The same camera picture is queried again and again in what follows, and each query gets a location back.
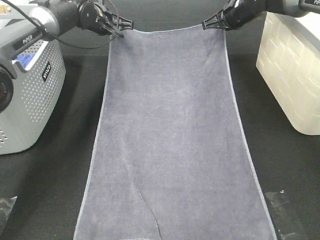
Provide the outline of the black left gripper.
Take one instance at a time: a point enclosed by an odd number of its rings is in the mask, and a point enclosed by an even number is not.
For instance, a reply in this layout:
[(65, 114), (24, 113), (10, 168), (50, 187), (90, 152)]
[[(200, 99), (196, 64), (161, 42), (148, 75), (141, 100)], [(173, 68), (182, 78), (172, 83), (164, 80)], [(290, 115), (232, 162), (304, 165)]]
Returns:
[[(124, 38), (120, 30), (133, 30), (134, 22), (121, 16), (111, 14), (107, 17), (108, 9), (93, 0), (77, 0), (77, 27), (96, 34), (112, 34)], [(116, 27), (107, 26), (106, 17)]]

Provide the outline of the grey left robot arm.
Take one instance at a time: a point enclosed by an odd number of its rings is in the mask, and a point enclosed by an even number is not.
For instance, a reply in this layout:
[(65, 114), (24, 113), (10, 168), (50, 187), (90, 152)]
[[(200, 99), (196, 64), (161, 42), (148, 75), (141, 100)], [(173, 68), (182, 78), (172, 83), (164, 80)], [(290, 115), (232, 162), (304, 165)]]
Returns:
[(4, 1), (23, 16), (21, 21), (0, 30), (0, 110), (12, 101), (13, 80), (18, 77), (12, 61), (39, 40), (52, 41), (75, 27), (99, 36), (124, 37), (124, 30), (133, 30), (134, 22), (112, 12), (106, 2), (93, 0), (32, 0), (29, 12), (9, 0)]

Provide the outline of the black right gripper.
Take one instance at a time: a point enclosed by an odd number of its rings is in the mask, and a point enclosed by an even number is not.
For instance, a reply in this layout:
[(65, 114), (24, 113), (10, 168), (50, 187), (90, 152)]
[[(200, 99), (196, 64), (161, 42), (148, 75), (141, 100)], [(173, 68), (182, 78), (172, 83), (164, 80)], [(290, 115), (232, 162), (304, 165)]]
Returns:
[(222, 11), (202, 22), (202, 28), (236, 30), (265, 11), (265, 0), (228, 0)]

